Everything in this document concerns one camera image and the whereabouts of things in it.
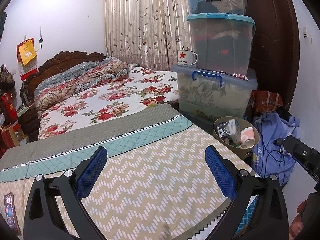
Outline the person's right hand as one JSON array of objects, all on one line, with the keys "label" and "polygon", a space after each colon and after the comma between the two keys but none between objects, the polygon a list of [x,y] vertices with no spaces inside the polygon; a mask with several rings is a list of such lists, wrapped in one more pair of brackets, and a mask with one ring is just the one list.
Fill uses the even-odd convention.
[{"label": "person's right hand", "polygon": [[298,215],[296,215],[292,224],[289,227],[289,240],[295,239],[295,237],[301,232],[301,230],[304,227],[303,222],[302,222],[302,215],[303,215],[303,212],[306,208],[306,202],[307,202],[307,200],[300,203],[299,206],[297,207]]}]

